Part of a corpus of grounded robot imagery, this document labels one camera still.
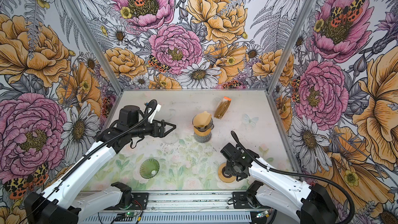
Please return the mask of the single brown coffee filter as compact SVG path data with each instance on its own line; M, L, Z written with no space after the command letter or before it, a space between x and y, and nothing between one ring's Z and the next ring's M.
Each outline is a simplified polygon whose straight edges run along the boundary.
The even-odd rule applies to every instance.
M211 114L207 111L199 113L193 118L193 126L197 129L206 128L211 123L212 117Z

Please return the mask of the green glass dripper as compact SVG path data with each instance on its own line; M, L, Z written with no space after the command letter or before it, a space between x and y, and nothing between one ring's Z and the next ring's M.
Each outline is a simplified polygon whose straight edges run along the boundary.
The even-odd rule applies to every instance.
M144 179L155 177L160 170L160 164L156 159L145 160L140 166L140 176Z

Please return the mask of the grey glass dripper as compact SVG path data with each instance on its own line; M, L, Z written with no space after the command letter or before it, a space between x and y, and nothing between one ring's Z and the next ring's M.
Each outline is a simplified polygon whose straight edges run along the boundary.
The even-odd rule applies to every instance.
M194 128L196 130L198 130L199 132L205 132L207 130L212 130L214 128L214 123L213 123L213 120L211 119L210 122L207 125L205 125L204 127L194 126Z

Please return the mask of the brown coffee filter stack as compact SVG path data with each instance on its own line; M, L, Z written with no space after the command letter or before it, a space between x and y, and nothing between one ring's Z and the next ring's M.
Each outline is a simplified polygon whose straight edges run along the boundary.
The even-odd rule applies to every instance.
M223 97L216 108L214 117L217 119L221 119L225 115L225 113L228 111L231 101L232 100L229 97L226 97L226 96Z

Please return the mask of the clear glass flask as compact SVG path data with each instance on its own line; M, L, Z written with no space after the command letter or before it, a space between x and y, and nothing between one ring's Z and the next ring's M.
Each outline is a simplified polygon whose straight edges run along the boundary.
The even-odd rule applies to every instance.
M162 142L166 145L172 145L172 144L178 143L179 140L180 140L179 134L174 133L174 134L169 134L168 136L163 138Z

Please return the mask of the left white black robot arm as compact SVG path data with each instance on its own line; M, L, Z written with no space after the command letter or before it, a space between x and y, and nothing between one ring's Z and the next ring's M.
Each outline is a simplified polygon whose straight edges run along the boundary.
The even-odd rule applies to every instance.
M31 193L24 201L29 224L78 224L110 207L129 209L133 204L131 187L116 182L102 192L76 200L88 181L126 145L136 147L133 138L146 136L164 138L176 129L165 120L155 120L161 105L156 100L146 104L144 111L127 105L119 118L104 130L83 157L61 178L41 193Z

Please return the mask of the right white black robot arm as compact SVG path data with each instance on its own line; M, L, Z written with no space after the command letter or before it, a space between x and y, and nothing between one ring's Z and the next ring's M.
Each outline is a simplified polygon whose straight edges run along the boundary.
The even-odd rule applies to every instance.
M227 143L221 154L227 160L228 175L254 179L246 191L247 202L252 207L274 208L301 224L333 224L338 220L338 211L320 184L309 185L286 173L273 172L273 167L255 152L245 152L231 143Z

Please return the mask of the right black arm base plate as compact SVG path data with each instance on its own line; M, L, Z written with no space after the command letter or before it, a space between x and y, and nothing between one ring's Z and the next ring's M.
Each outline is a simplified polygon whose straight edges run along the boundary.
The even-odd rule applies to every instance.
M232 200L235 209L258 208L261 206L255 195L247 191L233 192Z

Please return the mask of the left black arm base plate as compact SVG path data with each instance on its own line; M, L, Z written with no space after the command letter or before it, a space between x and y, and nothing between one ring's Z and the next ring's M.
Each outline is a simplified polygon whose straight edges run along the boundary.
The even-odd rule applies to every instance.
M127 210L146 210L148 204L149 193L133 192L127 197Z

